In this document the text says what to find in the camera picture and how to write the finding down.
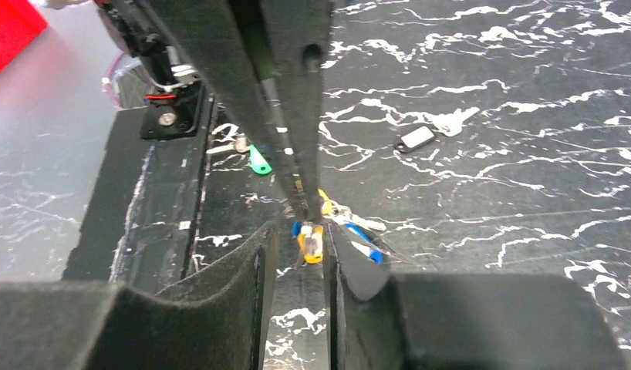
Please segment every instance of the black key tag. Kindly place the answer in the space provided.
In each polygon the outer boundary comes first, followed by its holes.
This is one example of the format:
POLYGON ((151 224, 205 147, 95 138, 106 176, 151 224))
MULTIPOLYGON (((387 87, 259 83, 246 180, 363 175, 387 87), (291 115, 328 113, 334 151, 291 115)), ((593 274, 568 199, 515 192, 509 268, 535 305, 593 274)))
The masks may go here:
POLYGON ((436 139, 434 132, 428 127, 422 126, 404 136, 398 136, 393 147, 400 153, 410 153, 424 144, 431 143, 434 139, 436 139))

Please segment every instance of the small yellow object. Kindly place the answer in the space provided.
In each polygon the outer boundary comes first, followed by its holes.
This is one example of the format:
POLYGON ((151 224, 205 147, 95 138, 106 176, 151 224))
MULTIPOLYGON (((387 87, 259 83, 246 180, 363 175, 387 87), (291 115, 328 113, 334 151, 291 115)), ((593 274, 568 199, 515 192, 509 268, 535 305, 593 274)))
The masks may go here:
MULTIPOLYGON (((295 186, 298 188, 298 190, 300 191, 303 190, 301 180, 297 180, 295 182, 295 186)), ((320 194, 320 197, 322 198, 322 208, 320 209, 320 213, 322 215, 330 214, 334 207, 332 200, 329 199, 329 197, 327 197, 327 194, 322 189, 318 189, 318 193, 320 194)))
POLYGON ((302 251, 304 255, 304 261, 307 264, 319 264, 322 262, 322 233, 324 229, 322 226, 314 226, 311 232, 311 238, 313 239, 313 245, 311 248, 315 247, 314 251, 309 251, 309 248, 306 245, 306 234, 300 234, 297 236, 297 243, 299 244, 299 250, 302 251))
POLYGON ((322 202, 322 209, 320 210, 320 213, 330 214, 332 212, 332 209, 334 208, 332 200, 327 197, 327 194, 325 194, 322 189, 318 189, 318 193, 320 193, 320 197, 322 198, 322 200, 324 200, 322 202))

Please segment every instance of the green key tag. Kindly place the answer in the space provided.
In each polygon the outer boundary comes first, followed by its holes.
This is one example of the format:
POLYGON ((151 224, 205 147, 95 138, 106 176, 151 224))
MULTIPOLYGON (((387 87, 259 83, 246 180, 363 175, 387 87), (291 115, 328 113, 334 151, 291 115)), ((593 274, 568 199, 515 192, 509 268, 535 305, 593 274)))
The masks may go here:
POLYGON ((267 175, 272 172, 272 167, 265 161, 265 158, 254 145, 250 145, 250 167, 258 175, 267 175))

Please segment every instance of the cable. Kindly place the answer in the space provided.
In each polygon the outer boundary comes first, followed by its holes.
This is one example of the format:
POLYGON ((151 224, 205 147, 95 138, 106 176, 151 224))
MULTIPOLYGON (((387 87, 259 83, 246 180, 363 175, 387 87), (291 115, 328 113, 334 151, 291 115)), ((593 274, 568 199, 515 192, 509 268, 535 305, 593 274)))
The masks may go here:
POLYGON ((116 58, 113 59, 111 64, 109 64, 109 68, 106 70, 106 76, 104 76, 104 78, 102 79, 102 82, 104 85, 104 91, 108 95, 109 100, 111 100, 111 103, 113 104, 113 106, 115 106, 117 109, 123 109, 123 107, 120 105, 118 98, 116 98, 116 93, 113 92, 113 87, 111 86, 111 79, 113 78, 113 73, 116 70, 116 66, 121 60, 123 60, 124 56, 125 56, 125 53, 121 52, 120 54, 116 56, 116 58))

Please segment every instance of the screw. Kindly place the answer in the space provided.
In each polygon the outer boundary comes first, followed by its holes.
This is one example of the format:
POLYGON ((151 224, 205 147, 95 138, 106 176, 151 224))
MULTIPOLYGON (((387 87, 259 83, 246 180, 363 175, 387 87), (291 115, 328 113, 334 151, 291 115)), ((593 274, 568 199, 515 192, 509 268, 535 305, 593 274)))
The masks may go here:
POLYGON ((177 115, 172 112, 164 113, 159 117, 159 124, 161 126, 172 126, 175 121, 177 121, 177 115))

